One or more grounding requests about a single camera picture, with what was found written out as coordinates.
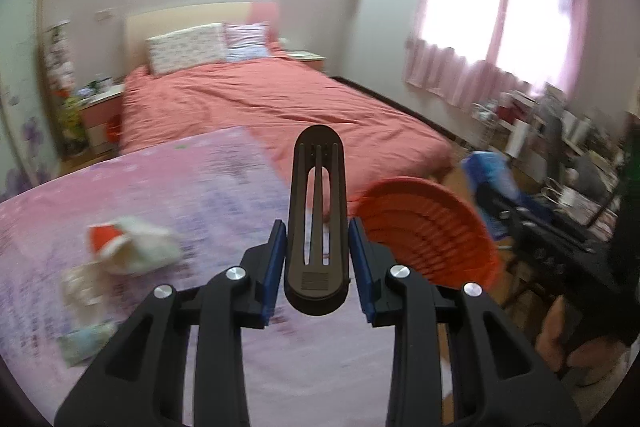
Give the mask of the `person hand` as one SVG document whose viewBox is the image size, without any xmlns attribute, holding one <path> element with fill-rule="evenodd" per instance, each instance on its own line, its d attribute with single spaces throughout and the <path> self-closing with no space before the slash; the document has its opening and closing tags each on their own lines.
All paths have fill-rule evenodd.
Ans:
<svg viewBox="0 0 640 427">
<path fill-rule="evenodd" d="M 629 347 L 620 340 L 604 336 L 567 351 L 562 343 L 566 333 L 566 310 L 566 299 L 563 296 L 556 298 L 542 321 L 535 349 L 552 372 L 558 373 L 563 367 L 583 369 L 588 384 L 600 381 L 614 369 Z"/>
</svg>

